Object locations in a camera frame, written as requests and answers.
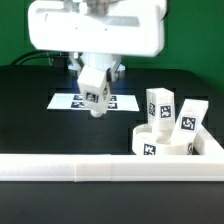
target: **black table surface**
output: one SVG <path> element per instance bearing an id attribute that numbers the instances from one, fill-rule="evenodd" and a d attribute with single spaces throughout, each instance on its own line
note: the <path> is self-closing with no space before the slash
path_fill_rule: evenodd
<path id="1" fill-rule="evenodd" d="M 60 69 L 0 67 L 0 153 L 132 154 L 132 130 L 147 122 L 147 88 L 209 101 L 204 126 L 224 146 L 224 97 L 184 70 L 128 69 L 113 94 L 135 95 L 139 112 L 47 110 L 54 93 L 77 93 Z M 222 182 L 0 182 L 0 223 L 223 223 Z"/>

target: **cable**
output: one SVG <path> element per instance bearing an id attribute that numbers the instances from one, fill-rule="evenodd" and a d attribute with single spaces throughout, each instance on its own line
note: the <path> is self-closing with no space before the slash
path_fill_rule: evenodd
<path id="1" fill-rule="evenodd" d="M 47 51 L 42 51 L 42 50 L 38 50 L 38 51 L 31 51 L 29 53 L 26 53 L 20 57 L 18 57 L 17 59 L 15 59 L 10 65 L 16 65 L 19 61 L 27 58 L 27 57 L 30 57 L 32 55 L 35 55 L 35 54 L 42 54 L 42 53 L 46 53 Z"/>
<path id="2" fill-rule="evenodd" d="M 68 58 L 66 56 L 59 56 L 59 55 L 54 55 L 54 56 L 37 56 L 37 57 L 29 57 L 24 59 L 19 63 L 19 65 L 23 65 L 25 62 L 30 61 L 30 60 L 36 60 L 36 59 L 54 59 L 54 58 Z"/>

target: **white paper sheet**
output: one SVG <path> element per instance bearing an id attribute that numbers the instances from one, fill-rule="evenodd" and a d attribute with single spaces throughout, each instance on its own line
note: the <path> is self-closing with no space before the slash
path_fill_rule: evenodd
<path id="1" fill-rule="evenodd" d="M 84 106 L 81 94 L 55 93 L 48 110 L 89 110 Z M 139 111 L 134 95 L 112 95 L 108 110 Z"/>

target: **white block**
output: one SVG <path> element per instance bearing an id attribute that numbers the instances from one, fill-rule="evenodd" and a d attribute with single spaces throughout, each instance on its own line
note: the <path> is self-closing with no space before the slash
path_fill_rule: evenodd
<path id="1" fill-rule="evenodd" d="M 147 89 L 148 123 L 153 131 L 172 130 L 175 125 L 174 93 L 164 89 Z"/>
<path id="2" fill-rule="evenodd" d="M 106 113 L 111 96 L 106 72 L 84 66 L 77 82 L 85 107 Z"/>
<path id="3" fill-rule="evenodd" d="M 173 129 L 171 140 L 188 141 L 189 148 L 193 149 L 194 138 L 207 109 L 208 101 L 186 99 Z"/>

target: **green background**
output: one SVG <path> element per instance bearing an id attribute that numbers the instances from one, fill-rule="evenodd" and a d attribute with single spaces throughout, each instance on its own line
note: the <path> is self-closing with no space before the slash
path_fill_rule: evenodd
<path id="1" fill-rule="evenodd" d="M 0 5 L 0 65 L 32 51 L 27 30 L 31 0 Z M 170 0 L 166 46 L 156 58 L 125 57 L 130 68 L 185 69 L 224 93 L 224 0 Z"/>

